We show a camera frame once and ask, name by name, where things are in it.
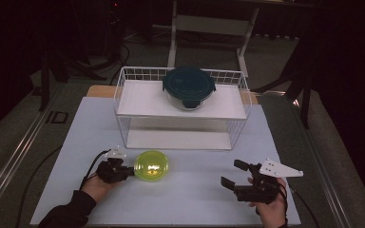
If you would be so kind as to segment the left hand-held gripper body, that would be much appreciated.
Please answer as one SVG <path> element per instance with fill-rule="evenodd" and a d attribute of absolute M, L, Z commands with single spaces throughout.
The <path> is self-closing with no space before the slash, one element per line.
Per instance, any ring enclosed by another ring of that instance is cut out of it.
<path fill-rule="evenodd" d="M 118 148 L 109 149 L 104 152 L 106 158 L 105 161 L 101 161 L 97 167 L 97 176 L 107 183 L 115 183 L 122 181 L 121 170 L 127 169 L 126 166 L 122 166 L 117 169 L 116 161 L 117 159 L 124 159 L 126 154 L 120 151 Z"/>

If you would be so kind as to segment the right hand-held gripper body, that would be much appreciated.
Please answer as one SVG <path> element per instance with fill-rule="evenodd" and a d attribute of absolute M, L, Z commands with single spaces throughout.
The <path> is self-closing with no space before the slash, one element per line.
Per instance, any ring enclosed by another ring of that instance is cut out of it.
<path fill-rule="evenodd" d="M 280 192 L 278 178 L 302 177 L 303 172 L 277 161 L 267 159 L 264 163 L 250 164 L 248 170 L 252 183 L 248 186 L 235 186 L 234 194 L 238 201 L 273 202 Z"/>

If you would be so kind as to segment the yellow-green bowl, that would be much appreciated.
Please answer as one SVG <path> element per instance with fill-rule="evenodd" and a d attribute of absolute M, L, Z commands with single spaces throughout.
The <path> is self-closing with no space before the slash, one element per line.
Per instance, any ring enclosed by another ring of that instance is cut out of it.
<path fill-rule="evenodd" d="M 168 157 L 158 150 L 147 150 L 134 161 L 134 175 L 144 181 L 159 181 L 168 173 Z"/>

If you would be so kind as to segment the white wire shelf rack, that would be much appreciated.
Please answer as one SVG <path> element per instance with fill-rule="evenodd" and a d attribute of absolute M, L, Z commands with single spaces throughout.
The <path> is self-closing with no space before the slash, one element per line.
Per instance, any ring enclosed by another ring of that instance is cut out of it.
<path fill-rule="evenodd" d="M 194 84 L 194 101 L 178 98 L 164 78 L 205 78 Z M 114 112 L 127 148 L 230 150 L 253 104 L 240 71 L 195 67 L 122 69 L 114 93 Z"/>

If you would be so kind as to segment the glass container with blue lid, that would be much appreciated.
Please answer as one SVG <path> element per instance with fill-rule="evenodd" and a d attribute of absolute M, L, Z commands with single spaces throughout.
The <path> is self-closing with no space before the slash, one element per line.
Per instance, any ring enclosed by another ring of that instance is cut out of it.
<path fill-rule="evenodd" d="M 201 108 L 216 91 L 214 79 L 205 71 L 192 66 L 176 67 L 163 77 L 163 90 L 168 101 L 180 110 Z"/>

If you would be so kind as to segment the person's left hand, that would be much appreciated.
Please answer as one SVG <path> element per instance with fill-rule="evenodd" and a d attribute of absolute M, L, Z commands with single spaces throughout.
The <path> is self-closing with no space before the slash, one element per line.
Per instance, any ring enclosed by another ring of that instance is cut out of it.
<path fill-rule="evenodd" d="M 101 180 L 96 174 L 92 174 L 82 186 L 82 191 L 90 195 L 96 202 L 100 202 L 119 183 L 107 183 Z"/>

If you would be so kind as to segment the person's right hand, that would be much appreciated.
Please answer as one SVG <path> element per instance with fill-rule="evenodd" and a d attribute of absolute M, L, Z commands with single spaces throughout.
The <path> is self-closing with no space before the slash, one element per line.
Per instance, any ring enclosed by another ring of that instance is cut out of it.
<path fill-rule="evenodd" d="M 286 182 L 283 179 L 278 178 L 278 183 L 280 192 L 273 202 L 269 204 L 262 202 L 249 203 L 250 207 L 255 207 L 258 210 L 263 228 L 287 228 Z"/>

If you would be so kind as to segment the black stand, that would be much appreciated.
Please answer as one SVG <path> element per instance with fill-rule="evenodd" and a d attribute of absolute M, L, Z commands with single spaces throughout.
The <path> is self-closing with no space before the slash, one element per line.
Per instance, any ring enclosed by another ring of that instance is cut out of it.
<path fill-rule="evenodd" d="M 53 74 L 54 78 L 61 83 L 65 83 L 69 76 L 66 71 L 65 62 L 67 56 L 59 50 L 48 50 L 42 57 L 42 68 L 41 68 L 41 86 L 40 86 L 40 111 L 46 109 L 49 102 L 49 77 L 50 73 Z"/>
<path fill-rule="evenodd" d="M 309 128 L 308 114 L 313 81 L 310 59 L 313 57 L 314 51 L 308 50 L 311 41 L 312 38 L 309 35 L 302 34 L 279 77 L 271 83 L 254 89 L 254 92 L 265 93 L 274 87 L 290 82 L 284 96 L 287 100 L 294 102 L 299 95 L 302 95 L 300 120 L 306 129 Z"/>

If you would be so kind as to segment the aluminium floor rail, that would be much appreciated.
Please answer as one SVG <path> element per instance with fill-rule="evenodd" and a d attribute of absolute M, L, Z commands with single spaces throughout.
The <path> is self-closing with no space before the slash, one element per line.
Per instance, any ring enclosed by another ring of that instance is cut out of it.
<path fill-rule="evenodd" d="M 64 90 L 58 84 L 48 94 L 48 103 L 40 108 L 40 98 L 29 95 L 0 123 L 0 198 L 13 175 L 28 154 L 55 99 Z"/>
<path fill-rule="evenodd" d="M 309 128 L 299 119 L 299 111 L 293 108 L 299 139 L 297 150 L 289 157 L 290 162 L 304 171 L 302 180 L 291 184 L 298 190 L 295 202 L 304 227 L 352 228 L 347 214 L 347 173 L 353 164 L 319 96 L 311 97 L 308 114 Z"/>

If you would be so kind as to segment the white desk frame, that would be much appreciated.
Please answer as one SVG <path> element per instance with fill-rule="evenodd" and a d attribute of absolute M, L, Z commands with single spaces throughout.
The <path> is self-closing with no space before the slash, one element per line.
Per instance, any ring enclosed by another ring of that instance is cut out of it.
<path fill-rule="evenodd" d="M 248 21 L 221 19 L 203 16 L 192 16 L 178 14 L 178 1 L 173 0 L 172 5 L 172 21 L 171 21 L 171 44 L 168 54 L 168 67 L 174 67 L 177 52 L 177 31 L 194 31 L 205 32 L 222 35 L 240 36 L 243 38 L 243 43 L 240 48 L 236 50 L 236 55 L 240 67 L 240 71 L 248 76 L 247 65 L 244 54 L 249 44 L 253 28 L 259 14 L 259 8 L 254 8 L 250 14 Z"/>

